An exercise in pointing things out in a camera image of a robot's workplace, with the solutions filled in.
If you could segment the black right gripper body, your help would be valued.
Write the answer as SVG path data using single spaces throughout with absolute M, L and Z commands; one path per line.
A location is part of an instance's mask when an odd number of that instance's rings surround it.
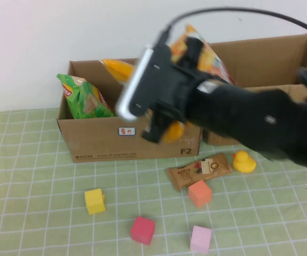
M 161 93 L 153 105 L 153 111 L 169 111 L 177 121 L 187 121 L 187 103 L 192 92 L 203 82 L 217 81 L 217 76 L 183 76 L 181 74 L 181 57 L 176 63 L 169 63 L 168 72 L 163 76 Z

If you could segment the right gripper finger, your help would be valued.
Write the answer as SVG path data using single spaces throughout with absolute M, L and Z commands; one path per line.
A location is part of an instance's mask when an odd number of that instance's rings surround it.
M 195 37 L 185 40 L 187 49 L 181 56 L 181 74 L 183 76 L 209 76 L 209 73 L 198 69 L 198 62 L 204 43 Z
M 166 110 L 152 112 L 142 138 L 153 143 L 170 143 L 179 139 L 179 121 Z

